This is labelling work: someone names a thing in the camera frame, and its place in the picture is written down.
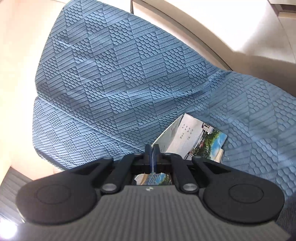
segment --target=blue textured cloth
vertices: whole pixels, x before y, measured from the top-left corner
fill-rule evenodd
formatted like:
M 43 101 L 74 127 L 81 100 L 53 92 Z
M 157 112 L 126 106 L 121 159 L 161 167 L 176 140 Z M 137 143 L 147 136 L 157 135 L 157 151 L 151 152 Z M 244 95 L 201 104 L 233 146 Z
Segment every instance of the blue textured cloth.
M 221 70 L 169 33 L 115 7 L 73 0 L 36 74 L 33 143 L 65 168 L 144 150 L 187 112 L 228 135 L 222 162 L 296 190 L 296 99 Z

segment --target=geometric pattern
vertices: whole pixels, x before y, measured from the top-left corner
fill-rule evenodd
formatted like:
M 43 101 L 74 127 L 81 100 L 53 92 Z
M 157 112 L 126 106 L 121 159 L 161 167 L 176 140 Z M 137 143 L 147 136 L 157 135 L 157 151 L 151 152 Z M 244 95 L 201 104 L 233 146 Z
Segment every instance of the geometric pattern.
M 221 70 L 115 7 L 72 0 L 36 73 L 33 143 L 63 168 L 144 150 L 184 113 L 226 133 L 223 164 L 296 191 L 296 99 Z

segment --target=bright light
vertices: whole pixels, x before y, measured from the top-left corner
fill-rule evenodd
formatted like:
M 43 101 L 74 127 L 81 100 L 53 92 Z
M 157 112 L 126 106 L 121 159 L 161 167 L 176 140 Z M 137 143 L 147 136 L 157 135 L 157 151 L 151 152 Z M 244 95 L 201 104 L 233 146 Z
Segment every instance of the bright light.
M 15 223 L 8 220 L 1 220 L 0 222 L 0 237 L 3 239 L 12 238 L 17 232 Z

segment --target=blue sky in picture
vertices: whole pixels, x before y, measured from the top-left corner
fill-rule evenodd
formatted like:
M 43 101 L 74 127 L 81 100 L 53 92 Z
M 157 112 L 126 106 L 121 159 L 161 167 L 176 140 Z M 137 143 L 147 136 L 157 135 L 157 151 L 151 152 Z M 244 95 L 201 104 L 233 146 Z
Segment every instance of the blue sky in picture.
M 220 133 L 218 138 L 214 141 L 214 143 L 212 144 L 212 150 L 211 150 L 211 159 L 214 160 L 214 158 L 217 156 L 220 148 L 222 147 L 222 145 L 224 144 L 225 140 L 227 138 L 227 135 L 224 133 Z

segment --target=gray ribbed surface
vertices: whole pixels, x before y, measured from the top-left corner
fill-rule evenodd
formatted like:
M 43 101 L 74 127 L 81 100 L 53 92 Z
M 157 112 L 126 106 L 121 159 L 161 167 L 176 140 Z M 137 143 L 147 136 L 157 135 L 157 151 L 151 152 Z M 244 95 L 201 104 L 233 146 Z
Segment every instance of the gray ribbed surface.
M 0 185 L 0 215 L 15 223 L 21 223 L 22 219 L 15 205 L 15 197 L 19 189 L 30 182 L 31 179 L 20 172 L 9 168 Z
M 22 241 L 284 241 L 289 234 L 274 222 L 247 227 L 210 215 L 197 196 L 175 186 L 126 186 L 103 196 L 84 218 L 60 226 L 22 224 L 15 240 Z

